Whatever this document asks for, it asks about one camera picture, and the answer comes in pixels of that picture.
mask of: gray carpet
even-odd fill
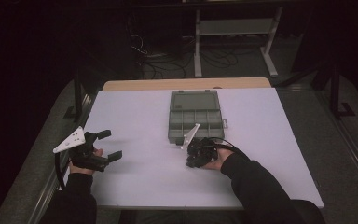
[[[263,43],[263,38],[257,36],[249,38],[251,43],[249,46],[240,45],[235,48],[237,59],[229,60],[231,62],[238,60],[238,62],[229,67],[217,68],[217,65],[222,64],[210,64],[202,59],[203,76],[268,77],[272,84],[291,76],[290,68],[300,38],[276,39],[271,50],[272,60],[280,74],[276,78],[269,77],[257,48]],[[216,56],[215,53],[224,55],[225,52],[230,52],[227,46],[221,49],[223,51],[211,52],[207,49],[203,52],[210,57]],[[215,59],[220,60],[219,62],[227,62],[219,57]],[[191,53],[175,62],[186,67],[182,69],[171,64],[160,64],[159,66],[164,66],[169,71],[158,69],[156,77],[181,78],[184,74],[187,78],[193,77],[194,64],[191,61]],[[154,73],[151,67],[145,66],[145,71],[147,71],[145,76],[151,78]],[[283,108],[324,201],[325,208],[322,211],[327,223],[358,223],[358,169],[328,111],[317,97],[320,93],[328,96],[328,89],[323,92],[312,91],[309,88],[310,80],[311,77],[305,77],[296,84],[301,85],[304,91],[278,90]],[[68,84],[51,109],[45,126],[2,205],[0,223],[28,223],[34,208],[40,205],[37,200],[46,193],[44,192],[44,186],[48,182],[46,178],[53,172],[54,159],[51,150],[73,130],[75,125],[71,119],[63,118],[67,107],[73,105],[73,97],[73,86]],[[350,103],[356,113],[356,117],[344,118],[342,122],[358,146],[358,94],[352,84],[345,79],[342,79],[341,99]],[[117,223],[118,218],[117,210],[98,209],[98,223]]]

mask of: black cable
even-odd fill
[[[219,139],[219,140],[222,140],[224,142],[227,142],[229,143],[232,147],[235,147],[234,145],[232,145],[232,143],[228,142],[228,140],[224,139],[224,138],[219,138],[219,137],[209,137],[208,139]]]
[[[201,52],[200,52],[200,56],[202,57],[202,59],[203,59],[206,63],[208,63],[209,65],[211,65],[211,66],[213,66],[213,67],[217,67],[217,68],[228,68],[228,67],[230,67],[230,64],[221,63],[221,62],[219,62],[219,61],[217,61],[217,60],[214,60],[214,59],[208,57],[208,56],[207,56],[206,54],[204,54],[204,53],[201,53]],[[218,66],[218,65],[213,64],[213,63],[211,63],[211,62],[220,63],[220,64],[222,64],[222,66]]]
[[[226,54],[226,55],[224,55],[224,56],[221,56],[221,55],[218,55],[217,52],[212,52],[211,50],[209,50],[209,51],[210,51],[210,52],[212,53],[212,55],[213,55],[215,58],[217,58],[217,59],[223,59],[223,58],[226,59],[230,65],[235,65],[235,64],[238,63],[238,58],[237,58],[237,56],[234,55],[234,54],[232,54],[231,52],[230,52],[230,53],[226,53],[226,52],[224,52],[223,50],[220,50],[220,51],[222,51],[222,52],[224,52],[224,53]],[[229,59],[229,56],[231,56],[231,57],[234,58],[234,63],[231,62],[231,60]]]
[[[153,76],[152,76],[150,79],[154,79],[155,76],[156,76],[156,73],[157,73],[156,67],[153,66],[153,65],[150,64],[150,63],[144,63],[144,64],[149,65],[149,67],[151,67],[151,68],[153,69]]]
[[[65,183],[63,183],[62,171],[60,168],[60,154],[61,154],[60,152],[57,152],[55,154],[55,171],[61,189],[65,189]]]

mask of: black sleeve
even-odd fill
[[[231,179],[231,187],[252,223],[305,223],[279,182],[257,161],[234,153],[225,160],[221,172]]]
[[[39,223],[96,223],[97,203],[91,185],[92,175],[70,174],[65,190],[54,193]]]

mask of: white table surface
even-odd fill
[[[324,204],[298,148],[275,89],[217,90],[226,139],[259,161],[290,198]],[[104,156],[123,158],[94,174],[98,205],[120,208],[235,209],[230,179],[215,170],[185,166],[186,151],[169,143],[171,91],[101,91],[85,130],[111,130],[97,140]]]

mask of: hand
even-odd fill
[[[217,155],[218,155],[217,160],[208,162],[206,165],[202,166],[202,168],[220,171],[220,169],[222,168],[223,162],[225,162],[227,157],[229,155],[231,155],[232,153],[234,153],[234,152],[231,150],[224,149],[224,148],[218,148],[217,149]]]
[[[94,148],[94,155],[96,156],[102,156],[103,155],[103,149],[95,149]],[[71,171],[71,174],[73,173],[79,173],[84,175],[93,175],[95,171],[85,168],[79,168],[77,166],[74,166],[72,162],[69,163],[69,170]]]

